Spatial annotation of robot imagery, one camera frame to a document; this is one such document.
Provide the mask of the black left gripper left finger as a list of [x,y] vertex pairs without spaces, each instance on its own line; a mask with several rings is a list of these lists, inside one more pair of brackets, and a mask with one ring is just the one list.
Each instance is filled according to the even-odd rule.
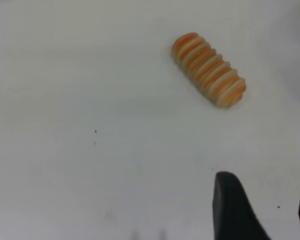
[[213,201],[215,240],[269,240],[240,180],[231,172],[215,175]]

